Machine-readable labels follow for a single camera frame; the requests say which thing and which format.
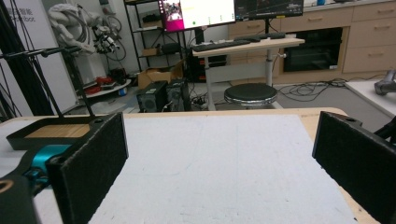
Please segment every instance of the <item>stool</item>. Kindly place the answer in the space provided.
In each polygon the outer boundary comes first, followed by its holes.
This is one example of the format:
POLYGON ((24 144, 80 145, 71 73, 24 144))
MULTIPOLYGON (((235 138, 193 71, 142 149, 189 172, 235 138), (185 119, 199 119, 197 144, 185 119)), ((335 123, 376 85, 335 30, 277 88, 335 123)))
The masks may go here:
POLYGON ((228 103, 247 106, 264 106, 273 103, 277 90, 264 83, 246 83, 225 90, 224 100, 228 103))

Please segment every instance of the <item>keyboard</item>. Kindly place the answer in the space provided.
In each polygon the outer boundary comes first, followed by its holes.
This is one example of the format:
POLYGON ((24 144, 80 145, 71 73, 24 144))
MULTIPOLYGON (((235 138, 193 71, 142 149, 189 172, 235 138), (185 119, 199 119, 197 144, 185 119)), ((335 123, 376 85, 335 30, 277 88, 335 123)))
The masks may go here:
POLYGON ((235 47, 235 46, 246 45, 246 44, 250 44, 250 41, 248 41, 248 40, 234 40, 231 42, 224 42, 224 43, 218 43, 218 44, 197 45, 197 46, 192 46, 191 48, 195 52, 201 52, 201 51, 207 51, 207 50, 212 50, 212 49, 226 49, 229 47, 235 47))
POLYGON ((283 39, 285 38, 286 34, 283 32, 276 32, 276 33, 269 33, 269 34, 259 34, 259 35, 245 35, 245 36, 239 36, 234 39, 239 41, 239 40, 247 40, 251 41, 253 39, 266 39, 266 38, 271 38, 271 39, 283 39))

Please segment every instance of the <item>black oven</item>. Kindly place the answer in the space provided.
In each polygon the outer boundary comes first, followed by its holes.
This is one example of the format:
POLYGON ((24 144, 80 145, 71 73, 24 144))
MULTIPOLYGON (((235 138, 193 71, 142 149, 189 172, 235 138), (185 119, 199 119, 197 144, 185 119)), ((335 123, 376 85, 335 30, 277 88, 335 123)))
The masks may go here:
POLYGON ((297 32, 305 43, 286 48, 284 72, 336 69, 342 42, 343 28, 297 32))

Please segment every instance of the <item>computer monitor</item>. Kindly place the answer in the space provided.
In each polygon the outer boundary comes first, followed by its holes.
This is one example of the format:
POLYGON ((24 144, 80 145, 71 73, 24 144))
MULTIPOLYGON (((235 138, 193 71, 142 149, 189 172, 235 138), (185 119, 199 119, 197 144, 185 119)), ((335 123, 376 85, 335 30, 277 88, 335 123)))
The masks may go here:
POLYGON ((158 0, 163 28, 178 32, 235 22, 234 0, 158 0))
POLYGON ((235 0, 235 19, 264 20, 302 16, 304 0, 235 0))

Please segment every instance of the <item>gray floor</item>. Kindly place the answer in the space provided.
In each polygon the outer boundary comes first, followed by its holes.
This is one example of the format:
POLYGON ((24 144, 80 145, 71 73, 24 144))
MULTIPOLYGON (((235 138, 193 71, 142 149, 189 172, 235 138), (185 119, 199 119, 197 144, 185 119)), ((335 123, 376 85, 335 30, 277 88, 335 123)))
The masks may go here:
MULTIPOLYGON (((214 85, 213 98, 217 110, 245 109, 242 106, 229 105, 224 102, 223 92, 228 87, 230 87, 228 82, 214 85)), ((190 88, 191 97, 206 93, 205 83, 190 84, 190 88)), ((275 86, 275 88, 286 93, 280 93, 277 97, 277 102, 283 108, 336 107, 345 111, 353 119, 363 122, 363 128, 370 132, 378 130, 392 119, 347 88, 326 88, 326 86, 316 86, 315 88, 313 86, 275 86)), ((115 92, 106 96, 92 98, 90 99, 90 103, 91 105, 98 105, 97 103, 108 105, 106 108, 110 112, 123 111, 124 113, 137 113, 139 106, 135 97, 136 92, 136 87, 130 87, 125 96, 118 96, 115 92)), ((201 107, 193 106, 193 110, 201 110, 201 107)), ((86 113, 86 108, 82 106, 70 114, 86 113)))

